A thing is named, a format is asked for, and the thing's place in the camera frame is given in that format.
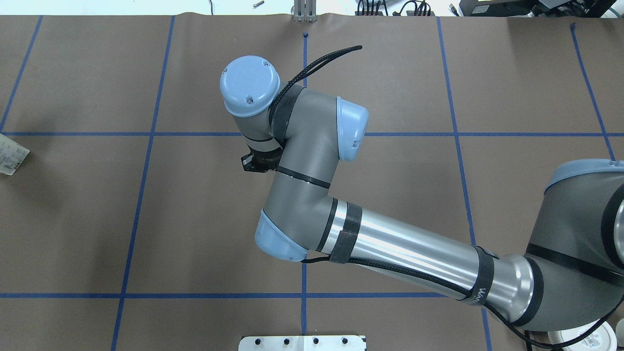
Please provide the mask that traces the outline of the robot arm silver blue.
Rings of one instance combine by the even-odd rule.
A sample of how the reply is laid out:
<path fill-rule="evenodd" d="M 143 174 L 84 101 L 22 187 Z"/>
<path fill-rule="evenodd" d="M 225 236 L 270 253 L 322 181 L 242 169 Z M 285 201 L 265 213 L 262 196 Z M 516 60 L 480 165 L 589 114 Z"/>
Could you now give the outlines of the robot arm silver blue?
<path fill-rule="evenodd" d="M 423 284 L 490 311 L 519 337 L 601 324 L 623 306 L 623 163 L 572 160 L 555 169 L 523 253 L 498 255 L 376 209 L 333 197 L 369 113 L 299 82 L 316 60 L 282 82 L 269 60 L 243 56 L 220 73 L 223 104 L 248 146 L 250 173 L 274 171 L 259 210 L 257 247 L 274 258 L 359 265 Z"/>

